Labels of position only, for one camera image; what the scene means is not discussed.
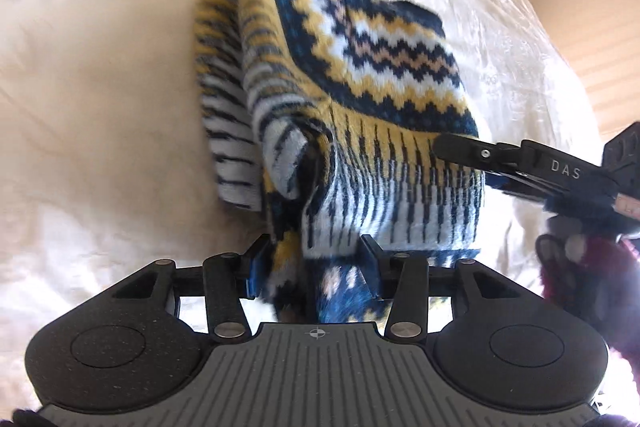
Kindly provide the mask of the right hand in red glove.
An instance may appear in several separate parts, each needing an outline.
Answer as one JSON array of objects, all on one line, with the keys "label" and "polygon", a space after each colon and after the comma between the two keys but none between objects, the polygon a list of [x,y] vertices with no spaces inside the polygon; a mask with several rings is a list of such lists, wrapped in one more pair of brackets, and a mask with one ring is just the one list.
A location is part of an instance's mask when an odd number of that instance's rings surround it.
[{"label": "right hand in red glove", "polygon": [[590,324],[639,380],[639,251],[555,216],[536,239],[542,297]]}]

